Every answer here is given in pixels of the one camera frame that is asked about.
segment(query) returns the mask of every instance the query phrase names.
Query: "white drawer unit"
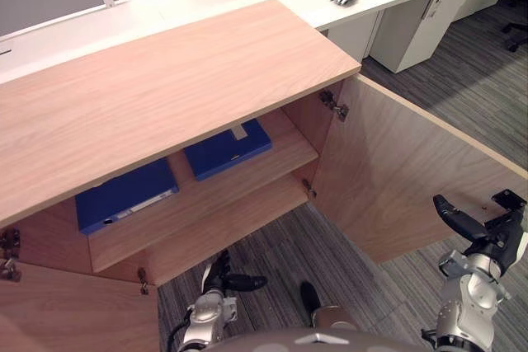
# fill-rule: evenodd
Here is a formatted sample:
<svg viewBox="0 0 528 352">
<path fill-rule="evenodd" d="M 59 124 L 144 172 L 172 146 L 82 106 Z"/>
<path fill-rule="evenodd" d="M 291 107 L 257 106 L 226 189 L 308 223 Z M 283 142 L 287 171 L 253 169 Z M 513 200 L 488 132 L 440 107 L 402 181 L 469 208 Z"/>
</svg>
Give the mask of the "white drawer unit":
<svg viewBox="0 0 528 352">
<path fill-rule="evenodd" d="M 466 0 L 412 0 L 386 10 L 370 56 L 394 73 L 435 52 Z"/>
</svg>

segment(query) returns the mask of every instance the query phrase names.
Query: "white label tag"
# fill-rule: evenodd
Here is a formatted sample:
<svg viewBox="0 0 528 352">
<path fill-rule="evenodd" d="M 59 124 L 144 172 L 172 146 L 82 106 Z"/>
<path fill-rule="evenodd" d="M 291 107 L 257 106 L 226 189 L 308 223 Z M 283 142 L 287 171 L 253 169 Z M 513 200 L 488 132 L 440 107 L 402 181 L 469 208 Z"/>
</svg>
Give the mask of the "white label tag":
<svg viewBox="0 0 528 352">
<path fill-rule="evenodd" d="M 237 140 L 248 137 L 248 133 L 242 125 L 235 125 L 233 128 L 231 128 L 231 132 L 233 132 L 234 138 Z"/>
</svg>

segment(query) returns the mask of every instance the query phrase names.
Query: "robotic arm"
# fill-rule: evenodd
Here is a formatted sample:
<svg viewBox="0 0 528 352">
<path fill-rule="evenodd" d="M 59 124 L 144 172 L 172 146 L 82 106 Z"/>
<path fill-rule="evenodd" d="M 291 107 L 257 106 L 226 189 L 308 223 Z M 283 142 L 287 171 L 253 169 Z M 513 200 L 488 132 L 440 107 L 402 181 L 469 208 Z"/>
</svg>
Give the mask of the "robotic arm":
<svg viewBox="0 0 528 352">
<path fill-rule="evenodd" d="M 491 352 L 492 318 L 509 299 L 499 279 L 517 263 L 528 244 L 526 201 L 510 190 L 492 197 L 507 210 L 484 225 L 458 210 L 443 196 L 433 198 L 436 211 L 458 234 L 472 242 L 463 253 L 452 251 L 439 267 L 447 277 L 436 330 L 422 331 L 437 351 Z"/>
</svg>

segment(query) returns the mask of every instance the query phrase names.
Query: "wood grain surface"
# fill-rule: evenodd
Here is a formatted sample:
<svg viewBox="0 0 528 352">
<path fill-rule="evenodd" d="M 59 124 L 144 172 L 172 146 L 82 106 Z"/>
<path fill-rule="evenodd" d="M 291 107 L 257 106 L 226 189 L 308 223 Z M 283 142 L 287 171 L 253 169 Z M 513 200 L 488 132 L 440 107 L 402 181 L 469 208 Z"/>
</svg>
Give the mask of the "wood grain surface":
<svg viewBox="0 0 528 352">
<path fill-rule="evenodd" d="M 307 200 L 304 187 L 292 175 L 283 176 L 99 275 L 134 279 L 142 265 L 149 283 L 164 284 Z"/>
<path fill-rule="evenodd" d="M 525 170 L 366 77 L 347 79 L 340 103 L 350 112 L 330 126 L 314 203 L 373 260 L 453 233 L 433 195 L 481 221 L 503 213 L 498 191 L 527 196 Z"/>
<path fill-rule="evenodd" d="M 0 227 L 350 76 L 276 0 L 0 85 Z"/>
<path fill-rule="evenodd" d="M 14 227 L 21 233 L 21 262 L 91 274 L 88 238 L 79 232 L 75 199 L 32 214 Z"/>
<path fill-rule="evenodd" d="M 90 235 L 93 270 L 104 270 L 132 256 L 317 158 L 282 110 L 266 113 L 259 121 L 272 149 L 205 181 L 195 180 L 183 152 L 169 156 L 180 192 Z"/>
<path fill-rule="evenodd" d="M 157 295 L 119 280 L 19 264 L 0 283 L 2 352 L 159 351 Z"/>
</svg>

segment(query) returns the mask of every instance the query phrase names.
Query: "gray carpet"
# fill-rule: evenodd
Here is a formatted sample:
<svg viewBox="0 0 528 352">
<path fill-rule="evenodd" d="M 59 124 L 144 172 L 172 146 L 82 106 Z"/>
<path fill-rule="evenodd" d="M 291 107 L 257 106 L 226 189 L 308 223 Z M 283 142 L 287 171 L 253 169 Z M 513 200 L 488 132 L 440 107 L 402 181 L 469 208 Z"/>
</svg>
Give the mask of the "gray carpet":
<svg viewBox="0 0 528 352">
<path fill-rule="evenodd" d="M 361 330 L 427 347 L 420 329 L 435 326 L 444 281 L 437 260 L 467 246 L 452 237 L 375 265 L 310 204 L 302 205 L 229 248 L 233 271 L 265 275 L 269 283 L 253 293 L 233 294 L 239 298 L 238 320 L 226 334 L 307 326 L 299 296 L 299 284 L 307 279 L 323 304 L 344 307 Z M 205 262 L 158 289 L 163 343 L 198 297 L 204 268 Z M 513 267 L 503 283 L 514 297 L 495 316 L 494 350 L 526 352 L 528 260 Z"/>
<path fill-rule="evenodd" d="M 501 0 L 451 24 L 433 56 L 393 74 L 372 58 L 361 73 L 528 169 L 528 45 L 501 29 L 527 23 L 526 3 Z"/>
</svg>

